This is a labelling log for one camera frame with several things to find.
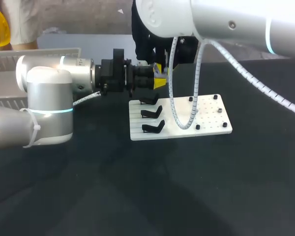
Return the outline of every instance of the gray cylinder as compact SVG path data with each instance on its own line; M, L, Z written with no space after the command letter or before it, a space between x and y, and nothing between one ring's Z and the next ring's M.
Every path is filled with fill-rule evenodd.
M34 145L59 144L73 134L72 78L66 70L34 67L28 72L28 104L41 126Z
M0 106L0 149L26 146L33 134L33 122L27 112Z
M72 76L72 89L75 94L91 94L95 89L95 66L92 59L77 59L65 56L22 56L16 65L17 83L22 91L28 91L28 72L36 66L69 71Z
M191 0L191 9L200 37L295 57L294 0Z

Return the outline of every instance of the white perforated plate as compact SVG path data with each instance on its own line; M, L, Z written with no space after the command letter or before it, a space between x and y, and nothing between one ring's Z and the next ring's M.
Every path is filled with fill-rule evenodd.
M172 139L230 134L233 128L227 116L222 98L218 95L218 98L214 100L213 97L214 95L198 97L197 115L191 127L186 130L180 129L176 124L172 115L169 98L159 99L155 105L140 105L139 100L130 101L129 119L131 140ZM141 110L156 112L160 105L162 105L163 111L158 119L142 118ZM189 102L189 97L176 97L175 107L180 121L186 124L189 120L192 108L192 102ZM222 113L218 113L219 108L222 108ZM159 134L143 132L143 124L158 126L161 120L165 120L165 126ZM200 130L196 129L197 124L200 125Z

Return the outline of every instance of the person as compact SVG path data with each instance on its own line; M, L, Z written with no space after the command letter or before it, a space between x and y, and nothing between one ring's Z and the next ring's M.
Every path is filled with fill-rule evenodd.
M39 0L0 0L0 11L6 18L11 34L5 50L38 49L37 38L41 34Z

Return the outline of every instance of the gray tray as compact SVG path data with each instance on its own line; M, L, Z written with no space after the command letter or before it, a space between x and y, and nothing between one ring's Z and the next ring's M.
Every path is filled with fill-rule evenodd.
M16 63L23 55L39 56L68 56L79 58L80 48L66 49L39 49L28 51L4 51L0 52L0 106L12 109L27 107L27 94L21 91L15 77Z

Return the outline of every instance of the cable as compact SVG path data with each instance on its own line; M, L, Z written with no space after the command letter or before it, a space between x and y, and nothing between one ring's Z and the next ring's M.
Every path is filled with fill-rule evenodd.
M178 38L175 37L172 44L171 49L171 55L170 55L170 61L169 61L169 97L170 97L170 104L172 113L174 116L174 120L176 124L181 129L188 129L196 115L197 110L197 102L198 102L198 91L199 91L199 78L200 78L200 68L201 68L201 62L202 62L202 56L204 52L204 48L207 44L211 44L214 46L224 57L225 59L248 81L250 82L254 87L256 87L258 90L263 92L265 95L279 103L280 105L286 107L290 111L295 113L295 104L290 102L289 100L283 98L281 95L274 92L272 89L264 85L262 82L260 82L256 77L254 77L252 74L250 74L245 68L242 67L242 65L218 42L213 40L205 39L203 42L201 42L201 46L199 49L199 54L197 58L197 64L196 64L196 75L195 75L195 85L194 85L194 94L193 94L193 104L192 104L192 111L190 115L190 119L186 125L183 125L176 113L175 104L174 104L174 95L173 95L173 64L174 64L174 57L175 57L175 50L177 45Z
M100 93L100 92L92 93L92 94L90 94L89 96L86 96L86 97L84 97L84 98L81 98L81 99L75 101L75 102L73 103L73 106L75 107L76 105L79 105L80 103L85 102L85 101L87 101L87 100L89 100L89 99L91 99L91 98L100 97L100 96L101 96L101 93Z
M174 64L174 57L175 57L175 51L176 51L176 45L177 45L178 37L175 37L173 39L170 59L169 59L169 79L168 79L168 87L169 87L169 99L171 104L172 113L174 116L174 120L176 124L181 129L188 129L197 113L197 104L198 104L198 91L199 91L199 78L200 78L200 69L201 69L201 62L202 62L202 55L206 46L206 43L201 44L199 49L199 54L197 58L197 64L196 64L196 75L195 75L195 85L194 85L194 91L193 91L193 102L192 102L192 110L191 115L189 118L189 121L186 125L183 125L177 115L176 109L175 109L175 103L174 103L174 94L173 94L173 64Z

